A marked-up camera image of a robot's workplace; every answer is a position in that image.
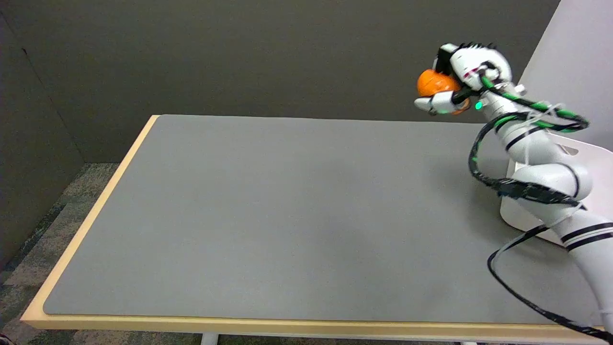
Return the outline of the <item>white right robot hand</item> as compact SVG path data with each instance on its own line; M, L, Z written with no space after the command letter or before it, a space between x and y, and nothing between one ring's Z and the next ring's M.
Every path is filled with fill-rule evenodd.
M471 106L486 86L484 76L497 84L512 81L507 59L496 46L475 42L440 46L432 68L418 77L418 98L414 105L431 115L457 115Z

